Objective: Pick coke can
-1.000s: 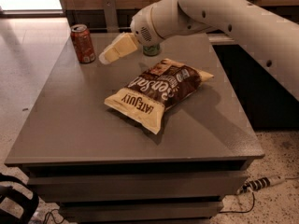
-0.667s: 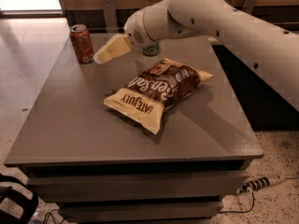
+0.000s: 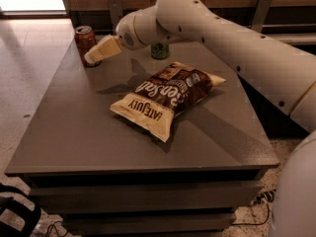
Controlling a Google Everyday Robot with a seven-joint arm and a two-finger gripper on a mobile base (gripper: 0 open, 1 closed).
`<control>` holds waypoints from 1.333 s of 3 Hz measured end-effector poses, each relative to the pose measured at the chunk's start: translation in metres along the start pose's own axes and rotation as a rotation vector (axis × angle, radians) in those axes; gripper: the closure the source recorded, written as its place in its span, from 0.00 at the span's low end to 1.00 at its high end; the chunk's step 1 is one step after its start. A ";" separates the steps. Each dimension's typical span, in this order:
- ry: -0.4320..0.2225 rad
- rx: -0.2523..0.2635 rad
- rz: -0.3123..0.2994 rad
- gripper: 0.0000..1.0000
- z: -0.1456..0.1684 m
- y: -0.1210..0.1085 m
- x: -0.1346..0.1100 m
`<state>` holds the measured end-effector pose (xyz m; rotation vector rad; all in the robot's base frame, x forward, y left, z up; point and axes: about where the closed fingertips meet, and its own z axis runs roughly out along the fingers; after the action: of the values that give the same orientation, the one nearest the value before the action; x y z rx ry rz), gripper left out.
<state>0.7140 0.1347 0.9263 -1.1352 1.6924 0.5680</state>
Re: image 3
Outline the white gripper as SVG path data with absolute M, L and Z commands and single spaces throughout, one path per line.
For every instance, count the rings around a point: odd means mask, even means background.
M 84 54 L 85 60 L 89 64 L 93 64 L 120 54 L 122 45 L 131 50 L 144 48 L 145 44 L 136 34 L 134 27 L 135 19 L 135 12 L 121 18 L 116 27 L 117 36 L 107 35 L 103 37 Z

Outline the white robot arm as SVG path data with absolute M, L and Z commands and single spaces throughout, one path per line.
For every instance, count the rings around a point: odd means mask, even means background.
M 276 188 L 269 237 L 316 237 L 316 56 L 211 13 L 200 0 L 157 0 L 123 17 L 93 63 L 156 42 L 203 44 L 253 88 L 309 131 L 289 156 Z

